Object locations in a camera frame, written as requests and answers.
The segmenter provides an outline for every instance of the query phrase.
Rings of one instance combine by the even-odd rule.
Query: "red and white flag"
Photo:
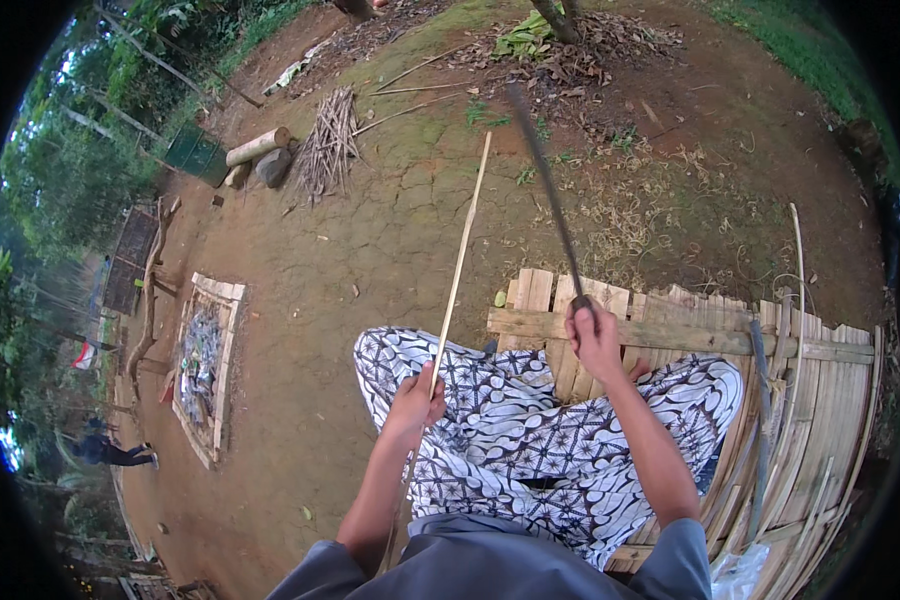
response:
[[[73,361],[71,367],[74,369],[83,369],[84,371],[90,369],[91,363],[93,363],[94,354],[97,353],[96,347],[90,345],[87,342],[83,343],[83,350],[80,352],[80,355]]]

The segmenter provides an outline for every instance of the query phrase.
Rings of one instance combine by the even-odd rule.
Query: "bundle of twigs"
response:
[[[318,203],[334,184],[347,192],[346,178],[351,159],[359,159],[354,141],[357,115],[353,108],[353,88],[337,87],[323,96],[316,110],[313,129],[297,151],[290,180]]]

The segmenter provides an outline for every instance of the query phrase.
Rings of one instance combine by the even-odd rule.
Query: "shirt sleeve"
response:
[[[679,518],[667,525],[653,551],[630,579],[629,587],[647,600],[710,600],[704,526],[692,518]]]
[[[367,582],[343,544],[329,539],[315,543],[266,600],[339,600]]]

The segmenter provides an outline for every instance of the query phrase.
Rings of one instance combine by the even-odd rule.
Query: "forearm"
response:
[[[660,527],[683,518],[699,521],[697,486],[673,436],[622,369],[600,383],[623,429],[640,486]]]
[[[403,466],[413,449],[412,440],[389,435],[384,429],[370,452],[357,498],[336,533],[336,541],[346,546],[367,579],[376,573],[387,550],[394,510],[402,501],[398,497]]]

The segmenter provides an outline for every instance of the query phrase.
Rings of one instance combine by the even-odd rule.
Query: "knife handle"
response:
[[[593,334],[600,337],[600,320],[597,319],[597,313],[593,311],[593,301],[590,299],[589,295],[578,295],[573,298],[573,301],[570,302],[570,306],[573,307],[573,314],[576,315],[577,311],[581,308],[585,308],[590,311],[590,315],[593,317]]]

